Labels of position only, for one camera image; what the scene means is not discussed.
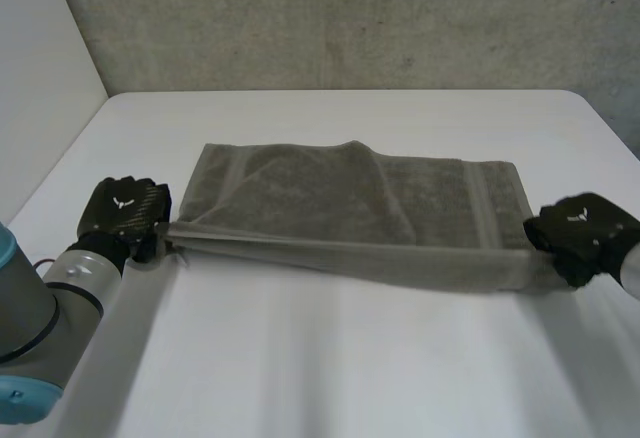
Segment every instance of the white table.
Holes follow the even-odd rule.
[[[640,163],[562,91],[133,93],[110,99],[11,223],[57,256],[105,176],[178,205],[207,142],[508,160],[534,210],[592,190],[640,216]],[[128,270],[44,422],[2,437],[640,436],[640,303],[462,296],[187,255]]]

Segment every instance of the gray robot arm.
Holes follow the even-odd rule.
[[[34,423],[62,396],[115,298],[121,269],[74,249],[41,279],[17,244],[11,248],[0,268],[0,422]]]
[[[0,224],[0,424],[49,414],[113,303],[126,260],[156,259],[155,225],[168,221],[170,207],[166,185],[104,180],[78,241],[44,278]]]

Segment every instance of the towel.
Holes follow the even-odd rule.
[[[507,162],[208,144],[166,239],[420,289],[568,289],[527,240],[531,215]]]

